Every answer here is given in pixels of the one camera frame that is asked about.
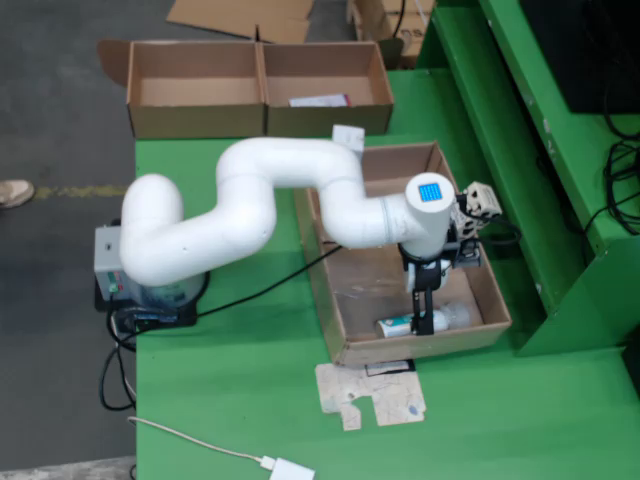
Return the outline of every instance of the person's foot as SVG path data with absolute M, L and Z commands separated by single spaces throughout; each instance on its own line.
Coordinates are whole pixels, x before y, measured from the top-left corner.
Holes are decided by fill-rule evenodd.
M 26 180 L 0 181 L 0 208 L 19 207 L 33 198 L 36 189 Z

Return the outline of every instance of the yellow floor line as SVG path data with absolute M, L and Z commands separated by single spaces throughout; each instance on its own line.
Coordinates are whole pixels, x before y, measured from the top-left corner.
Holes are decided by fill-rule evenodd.
M 122 197 L 127 185 L 90 185 L 87 187 L 39 187 L 35 199 L 46 200 L 52 197 L 91 198 Z

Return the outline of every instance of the cardboard box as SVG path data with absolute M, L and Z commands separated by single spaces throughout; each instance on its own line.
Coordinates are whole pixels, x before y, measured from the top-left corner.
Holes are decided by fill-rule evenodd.
M 312 0 L 176 0 L 167 21 L 267 42 L 303 43 Z
M 384 11 L 387 13 L 400 13 L 403 0 L 380 0 Z M 406 2 L 405 13 L 431 13 L 435 6 L 435 0 L 404 0 Z
M 403 192 L 408 180 L 423 171 L 435 171 L 453 181 L 437 143 L 369 148 L 362 168 L 369 196 Z M 335 244 L 322 227 L 315 191 L 297 190 L 295 202 L 305 257 L 311 261 Z M 511 317 L 484 250 L 482 260 L 481 267 L 453 269 L 447 284 L 434 293 L 435 308 L 463 302 L 471 314 L 471 327 L 395 338 L 379 338 L 375 325 L 413 311 L 396 245 L 343 249 L 310 269 L 318 317 L 333 362 L 363 365 L 495 343 L 511 326 Z
M 262 45 L 266 72 L 267 135 L 331 136 L 333 125 L 387 131 L 393 95 L 378 45 L 324 43 Z M 290 107 L 298 97 L 346 94 L 349 107 Z
M 137 138 L 262 135 L 261 50 L 252 42 L 103 40 L 105 73 L 127 87 Z
M 396 35 L 396 38 L 400 38 L 404 42 L 400 48 L 395 48 L 393 42 L 390 41 L 400 18 L 396 9 L 392 8 L 393 4 L 394 2 L 391 0 L 354 0 L 354 19 L 360 19 L 356 24 L 356 35 L 358 39 L 364 38 L 379 42 L 387 65 L 414 68 L 429 25 L 431 10 L 427 11 L 426 8 L 430 6 L 432 9 L 434 2 L 422 0 L 422 5 L 425 7 L 423 16 L 417 8 L 410 8 L 411 4 L 415 7 L 415 2 L 407 0 L 407 10 Z

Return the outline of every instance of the gray floor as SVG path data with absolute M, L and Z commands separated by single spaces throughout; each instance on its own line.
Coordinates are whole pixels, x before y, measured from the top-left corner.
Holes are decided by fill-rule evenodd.
M 97 398 L 111 342 L 92 307 L 93 230 L 119 215 L 134 154 L 95 45 L 227 38 L 167 24 L 172 2 L 0 0 L 0 178 L 39 187 L 0 212 L 0 471 L 134 453 L 125 415 Z M 352 39 L 344 19 L 344 0 L 317 0 L 308 39 Z

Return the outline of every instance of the small bottle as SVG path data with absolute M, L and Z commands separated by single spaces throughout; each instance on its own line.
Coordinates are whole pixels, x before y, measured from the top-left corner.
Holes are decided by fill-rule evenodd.
M 378 335 L 384 338 L 403 337 L 411 335 L 412 314 L 400 317 L 379 320 L 376 323 Z M 444 305 L 440 310 L 433 311 L 433 331 L 434 333 L 444 330 L 466 328 L 471 325 L 469 310 L 463 303 L 455 302 Z

